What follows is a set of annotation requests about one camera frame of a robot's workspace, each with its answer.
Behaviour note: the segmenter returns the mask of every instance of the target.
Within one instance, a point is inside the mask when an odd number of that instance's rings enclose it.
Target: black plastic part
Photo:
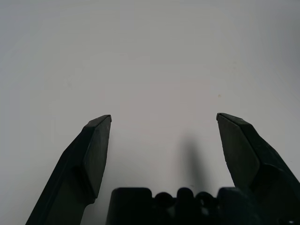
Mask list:
[[[98,197],[111,116],[91,120],[61,155],[26,225],[79,225]]]
[[[112,192],[106,225],[269,225],[250,192],[227,187],[217,198],[200,192],[194,198],[181,188],[177,198],[147,188],[118,188]]]
[[[300,183],[279,154],[243,119],[218,113],[217,121],[235,186],[252,191],[271,224],[299,224]]]

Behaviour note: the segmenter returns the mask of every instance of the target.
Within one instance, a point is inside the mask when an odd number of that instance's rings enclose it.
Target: white background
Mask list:
[[[117,187],[232,186],[218,112],[252,123],[300,179],[299,86],[298,0],[2,0],[0,224],[26,223],[103,114],[107,166],[82,225],[104,224]]]

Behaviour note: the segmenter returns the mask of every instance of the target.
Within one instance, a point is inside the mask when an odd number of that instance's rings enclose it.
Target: gray surface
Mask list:
[[[111,114],[116,187],[233,185],[215,119],[252,123],[300,179],[300,1],[2,0],[0,223],[24,224],[63,150]]]

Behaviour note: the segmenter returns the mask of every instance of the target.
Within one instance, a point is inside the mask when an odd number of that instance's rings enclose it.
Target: white wall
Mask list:
[[[300,179],[299,12],[297,0],[2,0],[0,224],[25,224],[63,150],[107,113],[82,225],[104,223],[116,187],[232,186],[218,112],[252,123]]]

